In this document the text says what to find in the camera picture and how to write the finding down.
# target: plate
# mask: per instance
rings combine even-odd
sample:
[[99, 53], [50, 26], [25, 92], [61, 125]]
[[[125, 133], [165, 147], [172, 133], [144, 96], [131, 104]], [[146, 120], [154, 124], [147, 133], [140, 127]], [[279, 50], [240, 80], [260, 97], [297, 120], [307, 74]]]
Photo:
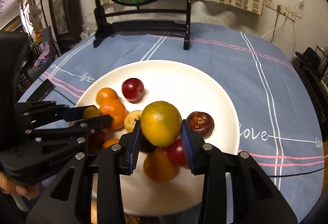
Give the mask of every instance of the plate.
[[[138, 78], [145, 86], [142, 100], [127, 101], [121, 91], [128, 78]], [[143, 110], [148, 104], [164, 100], [180, 111], [182, 119], [193, 111], [203, 111], [214, 119], [215, 128], [205, 141], [222, 152], [237, 154], [239, 123], [231, 99], [225, 90], [206, 73], [192, 66], [167, 60], [149, 60], [119, 67], [97, 80], [81, 96], [76, 106], [97, 105], [96, 94], [104, 87], [118, 93], [128, 111]], [[115, 133], [119, 138], [125, 130]], [[137, 167], [131, 176], [121, 175], [124, 211], [138, 216], [170, 215], [189, 209], [201, 202], [203, 175], [194, 176], [180, 168], [171, 181], [155, 183], [143, 172], [146, 154], [139, 153]]]

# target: finger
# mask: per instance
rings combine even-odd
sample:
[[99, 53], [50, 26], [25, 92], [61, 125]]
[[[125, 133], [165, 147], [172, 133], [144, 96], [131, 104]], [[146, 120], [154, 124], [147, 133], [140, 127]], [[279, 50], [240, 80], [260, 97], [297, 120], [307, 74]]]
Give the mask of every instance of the finger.
[[40, 187], [40, 183], [27, 188], [27, 199], [28, 200], [34, 199], [39, 195], [39, 187]]
[[25, 187], [15, 184], [7, 175], [0, 172], [0, 188], [7, 193], [19, 196], [27, 196]]

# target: silver screw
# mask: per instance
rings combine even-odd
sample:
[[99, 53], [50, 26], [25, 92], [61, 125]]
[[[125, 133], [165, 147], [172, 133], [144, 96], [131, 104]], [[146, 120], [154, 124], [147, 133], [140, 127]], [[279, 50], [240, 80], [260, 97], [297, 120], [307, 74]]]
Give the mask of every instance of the silver screw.
[[205, 150], [211, 150], [213, 148], [213, 146], [211, 144], [203, 144], [203, 148]]
[[77, 153], [76, 155], [75, 155], [75, 158], [77, 159], [77, 160], [82, 160], [83, 158], [84, 158], [84, 153], [82, 153], [82, 152], [80, 152], [80, 153]]
[[119, 144], [114, 144], [114, 145], [112, 145], [112, 150], [114, 150], [114, 151], [118, 151], [118, 150], [120, 150], [121, 149], [121, 146], [119, 145]]
[[84, 137], [79, 137], [77, 140], [78, 144], [84, 143], [85, 142], [85, 138]]
[[249, 154], [247, 153], [247, 152], [245, 152], [245, 151], [243, 151], [243, 152], [240, 152], [240, 156], [242, 157], [242, 158], [249, 158]]

